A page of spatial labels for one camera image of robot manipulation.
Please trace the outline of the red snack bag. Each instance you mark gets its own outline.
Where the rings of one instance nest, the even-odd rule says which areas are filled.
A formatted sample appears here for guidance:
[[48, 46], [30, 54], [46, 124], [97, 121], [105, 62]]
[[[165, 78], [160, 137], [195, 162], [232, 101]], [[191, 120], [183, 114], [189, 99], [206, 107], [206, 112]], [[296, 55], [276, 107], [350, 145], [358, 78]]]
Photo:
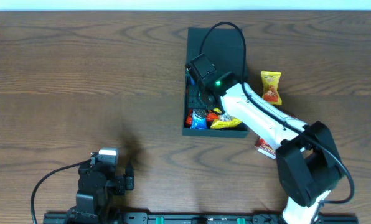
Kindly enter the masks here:
[[192, 129], [207, 129], [207, 123], [219, 119], [221, 111], [218, 108], [208, 110], [205, 112], [204, 117], [198, 115], [198, 113], [200, 113], [200, 110], [190, 109], [185, 120], [185, 125]]

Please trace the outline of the blue Oreo cookie pack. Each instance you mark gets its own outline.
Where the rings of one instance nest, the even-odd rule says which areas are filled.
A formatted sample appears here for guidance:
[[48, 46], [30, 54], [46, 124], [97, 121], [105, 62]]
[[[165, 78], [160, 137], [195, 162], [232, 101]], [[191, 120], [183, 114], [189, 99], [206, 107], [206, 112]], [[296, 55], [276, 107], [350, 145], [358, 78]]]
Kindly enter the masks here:
[[191, 129], [207, 129], [206, 110], [198, 108], [201, 105], [199, 88], [193, 78], [188, 87], [188, 104], [191, 112]]

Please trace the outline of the yellow snack bag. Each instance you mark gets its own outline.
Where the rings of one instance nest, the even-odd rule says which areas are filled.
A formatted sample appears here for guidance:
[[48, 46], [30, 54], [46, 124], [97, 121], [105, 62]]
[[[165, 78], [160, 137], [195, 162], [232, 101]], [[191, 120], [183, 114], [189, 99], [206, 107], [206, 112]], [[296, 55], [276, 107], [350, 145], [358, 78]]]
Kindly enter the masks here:
[[235, 128], [242, 122], [234, 116], [222, 113], [220, 109], [209, 110], [206, 120], [211, 122], [211, 129]]

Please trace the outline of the Hello Panda biscuit box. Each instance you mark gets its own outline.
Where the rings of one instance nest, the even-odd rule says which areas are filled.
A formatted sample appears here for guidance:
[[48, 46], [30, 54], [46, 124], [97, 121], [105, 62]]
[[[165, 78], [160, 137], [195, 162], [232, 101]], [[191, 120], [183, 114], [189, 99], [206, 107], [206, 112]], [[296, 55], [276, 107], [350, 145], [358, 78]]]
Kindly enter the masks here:
[[276, 159], [275, 150], [263, 138], [258, 138], [255, 149], [271, 159]]

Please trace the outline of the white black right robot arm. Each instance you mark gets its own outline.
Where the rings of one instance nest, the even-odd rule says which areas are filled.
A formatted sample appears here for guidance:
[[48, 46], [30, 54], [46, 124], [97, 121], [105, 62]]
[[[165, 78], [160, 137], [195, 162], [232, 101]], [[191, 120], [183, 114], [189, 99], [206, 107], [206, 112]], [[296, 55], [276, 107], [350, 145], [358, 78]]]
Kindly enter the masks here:
[[330, 130], [322, 122], [308, 125], [258, 96], [243, 77], [220, 72], [205, 54], [185, 66], [199, 98], [239, 119], [275, 150], [279, 181], [288, 195], [282, 219], [314, 223], [326, 197], [348, 174]]

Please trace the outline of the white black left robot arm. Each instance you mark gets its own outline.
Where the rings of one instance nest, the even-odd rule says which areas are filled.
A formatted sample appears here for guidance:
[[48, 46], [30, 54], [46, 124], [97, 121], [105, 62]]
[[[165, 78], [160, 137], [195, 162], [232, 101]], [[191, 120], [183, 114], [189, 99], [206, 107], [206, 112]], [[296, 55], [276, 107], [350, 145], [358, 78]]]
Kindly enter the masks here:
[[113, 197], [134, 189], [134, 168], [130, 162], [123, 175], [114, 162], [90, 162], [80, 166], [76, 205], [67, 211], [65, 223], [113, 223]]

